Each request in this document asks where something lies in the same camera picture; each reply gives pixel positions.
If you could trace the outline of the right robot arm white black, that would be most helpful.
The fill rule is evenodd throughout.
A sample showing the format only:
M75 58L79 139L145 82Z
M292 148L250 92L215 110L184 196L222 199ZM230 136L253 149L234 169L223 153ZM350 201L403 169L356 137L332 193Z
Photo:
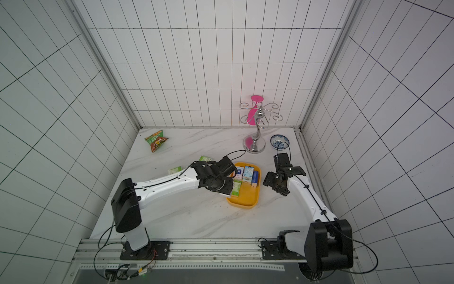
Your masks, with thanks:
M302 260L314 273L350 269L354 264L350 223L329 210L305 171L293 166L288 154L276 154L274 164L275 171L268 172L263 184L298 202L303 227L281 231L274 241L262 241L263 259Z

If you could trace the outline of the yellow plastic storage box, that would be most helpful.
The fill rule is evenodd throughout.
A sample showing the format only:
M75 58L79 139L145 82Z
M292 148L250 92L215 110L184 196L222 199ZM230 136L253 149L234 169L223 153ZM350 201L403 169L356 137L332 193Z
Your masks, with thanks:
M242 208L242 209L252 209L254 208L259 201L259 196L260 196L260 180L262 178L261 170L257 165L251 164L251 163L244 163L244 162L238 162L235 163L235 166L238 168L240 167L245 167L245 166L251 166L254 168L255 172L258 172L258 177L257 177L257 185L252 186L250 184L245 184L242 183L239 191L239 196L234 196L234 197L227 197L226 200L227 202L234 207Z

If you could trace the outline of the pink plastic cup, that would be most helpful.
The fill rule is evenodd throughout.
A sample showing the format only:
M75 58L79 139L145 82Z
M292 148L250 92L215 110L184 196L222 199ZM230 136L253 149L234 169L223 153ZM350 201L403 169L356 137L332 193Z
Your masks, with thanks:
M247 124L249 124L251 126L256 126L255 114L257 113L259 107L262 106L262 102L263 102L264 98L260 95L253 95L251 97L251 100L252 100L253 104L247 115Z

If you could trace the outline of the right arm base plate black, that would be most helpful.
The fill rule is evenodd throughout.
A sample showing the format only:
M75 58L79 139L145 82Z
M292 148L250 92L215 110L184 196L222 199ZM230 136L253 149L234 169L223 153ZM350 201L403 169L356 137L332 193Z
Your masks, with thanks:
M306 258L299 253L291 252L286 247L279 245L278 241L265 239L258 240L264 260L305 260Z

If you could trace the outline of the blue white ceramic bowl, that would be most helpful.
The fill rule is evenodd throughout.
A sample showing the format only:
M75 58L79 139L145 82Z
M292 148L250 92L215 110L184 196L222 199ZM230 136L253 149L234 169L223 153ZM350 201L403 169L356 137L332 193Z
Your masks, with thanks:
M290 146L289 139L281 134L275 134L270 138L270 144L276 150L285 150Z

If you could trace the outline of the green tissue pack top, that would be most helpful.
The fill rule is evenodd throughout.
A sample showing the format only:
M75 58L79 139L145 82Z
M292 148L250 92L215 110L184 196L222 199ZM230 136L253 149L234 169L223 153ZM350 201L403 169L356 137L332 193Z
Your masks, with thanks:
M212 161L212 158L207 157L207 156L201 156L201 157L199 158L199 161L210 162L210 161Z

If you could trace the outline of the pink Tempo tissue pack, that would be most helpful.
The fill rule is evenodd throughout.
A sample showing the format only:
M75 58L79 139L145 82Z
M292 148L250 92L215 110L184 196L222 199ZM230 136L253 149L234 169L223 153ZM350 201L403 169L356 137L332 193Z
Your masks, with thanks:
M236 174L234 176L234 179L236 181L242 181L243 174L244 174L244 167L237 166L236 167Z

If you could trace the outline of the green red snack bag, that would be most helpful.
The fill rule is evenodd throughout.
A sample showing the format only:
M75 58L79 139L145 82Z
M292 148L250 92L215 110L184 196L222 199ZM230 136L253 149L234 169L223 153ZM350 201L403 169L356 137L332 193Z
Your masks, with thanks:
M144 140L150 145L151 152L154 153L168 140L168 138L164 136L163 130L159 130L151 136L146 137Z

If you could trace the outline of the teal cartoon tissue pack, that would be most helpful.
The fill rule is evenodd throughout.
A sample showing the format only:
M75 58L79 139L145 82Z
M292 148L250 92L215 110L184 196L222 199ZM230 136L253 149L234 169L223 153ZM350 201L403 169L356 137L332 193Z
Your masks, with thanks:
M253 177L254 177L254 167L252 166L244 166L244 171L242 174L242 181L243 183L252 184Z

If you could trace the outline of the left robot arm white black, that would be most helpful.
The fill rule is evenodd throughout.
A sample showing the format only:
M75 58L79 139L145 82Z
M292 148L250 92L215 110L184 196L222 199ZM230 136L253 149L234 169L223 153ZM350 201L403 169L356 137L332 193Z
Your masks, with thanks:
M206 189L229 195L234 187L237 169L227 156L220 161L197 160L177 173L146 182L124 179L111 199L113 224L117 233L125 236L126 250L131 253L151 249L143 214L177 194Z

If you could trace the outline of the dark blue Tempo pack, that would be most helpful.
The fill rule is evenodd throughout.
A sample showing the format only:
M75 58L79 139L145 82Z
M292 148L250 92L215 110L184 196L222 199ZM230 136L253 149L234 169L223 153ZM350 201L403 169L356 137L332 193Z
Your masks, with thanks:
M252 188L256 188L258 186L258 178L259 178L259 172L258 171L254 171L253 172L252 181L251 181L251 187Z

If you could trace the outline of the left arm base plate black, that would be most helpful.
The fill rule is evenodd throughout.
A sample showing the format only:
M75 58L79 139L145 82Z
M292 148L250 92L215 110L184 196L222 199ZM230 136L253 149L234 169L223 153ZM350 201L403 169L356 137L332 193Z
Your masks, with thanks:
M122 249L121 260L167 260L170 250L169 241L149 241L146 246L133 251L130 242L127 241Z

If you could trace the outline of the green tissue pack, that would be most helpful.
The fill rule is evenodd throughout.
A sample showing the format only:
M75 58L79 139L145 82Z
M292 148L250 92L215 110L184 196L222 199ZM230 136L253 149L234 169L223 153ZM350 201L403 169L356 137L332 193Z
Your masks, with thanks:
M182 167L181 167L181 166L178 166L178 167L169 169L169 170L168 170L168 174L169 174L169 175L172 175L172 174L181 172L182 170L183 170Z
M240 189L241 189L242 181L234 180L231 196L239 197L240 196Z
M207 156L201 156L201 157L199 158L199 161L210 162L210 161L212 161L212 158L207 157Z

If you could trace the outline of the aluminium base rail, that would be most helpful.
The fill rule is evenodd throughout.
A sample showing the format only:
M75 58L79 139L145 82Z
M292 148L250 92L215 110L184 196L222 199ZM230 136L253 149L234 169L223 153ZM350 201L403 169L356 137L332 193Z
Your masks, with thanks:
M121 260L124 240L114 239L103 245L100 240L82 240L70 265L69 275L81 270L103 276L117 269L130 273L143 266L153 269L267 269L281 271L285 263L304 264L302 260L264 260L259 239L155 239L169 241L167 260Z

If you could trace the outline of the chrome cup holder stand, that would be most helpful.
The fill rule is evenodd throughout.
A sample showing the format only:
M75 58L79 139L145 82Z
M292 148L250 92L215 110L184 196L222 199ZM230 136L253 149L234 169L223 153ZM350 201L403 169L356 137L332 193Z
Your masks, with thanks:
M249 111L251 107L252 106L250 106L249 103L246 103L246 102L240 103L241 110ZM279 108L279 105L276 103L268 103L266 105L262 104L262 106L259 107L257 113L255 114L255 122L256 122L256 126L254 126L255 132L252 133L251 135L248 135L243 140L243 147L246 152L252 153L252 154L259 154L265 149L266 141L264 138L262 138L262 134L261 134L261 130L265 129L265 127L266 127L266 124L263 122L263 120L265 120L266 123L269 123L267 115L270 115L270 117L272 119L274 119L275 121L281 121L283 119L283 117L277 111L278 108ZM247 124L247 115L242 116L240 119L240 122L242 124Z

